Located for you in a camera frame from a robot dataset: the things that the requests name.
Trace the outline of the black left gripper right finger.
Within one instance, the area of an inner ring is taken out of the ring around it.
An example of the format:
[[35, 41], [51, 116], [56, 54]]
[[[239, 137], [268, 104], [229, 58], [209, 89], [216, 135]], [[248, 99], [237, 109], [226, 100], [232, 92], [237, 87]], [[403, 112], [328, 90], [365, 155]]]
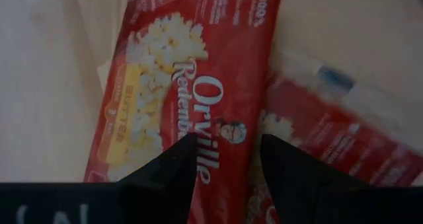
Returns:
[[260, 159], [282, 224], [423, 224], [423, 187], [372, 186], [270, 134]]

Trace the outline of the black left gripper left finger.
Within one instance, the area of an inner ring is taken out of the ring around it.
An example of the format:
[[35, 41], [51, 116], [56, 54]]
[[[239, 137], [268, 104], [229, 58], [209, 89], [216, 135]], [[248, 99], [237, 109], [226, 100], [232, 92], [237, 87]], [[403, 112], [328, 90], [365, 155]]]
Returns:
[[117, 182], [0, 183], [0, 224], [187, 224], [197, 137]]

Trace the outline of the red Orville popcorn bag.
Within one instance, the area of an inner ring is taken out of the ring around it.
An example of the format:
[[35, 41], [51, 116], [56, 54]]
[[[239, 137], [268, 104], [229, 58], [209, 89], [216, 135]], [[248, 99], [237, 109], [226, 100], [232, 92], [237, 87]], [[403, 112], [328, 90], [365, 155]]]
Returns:
[[85, 181], [117, 181], [188, 133], [189, 224], [242, 224], [280, 0], [129, 0]]
[[423, 107], [320, 59], [282, 50], [272, 54], [246, 224], [282, 224], [262, 171], [264, 134], [372, 186], [423, 187]]

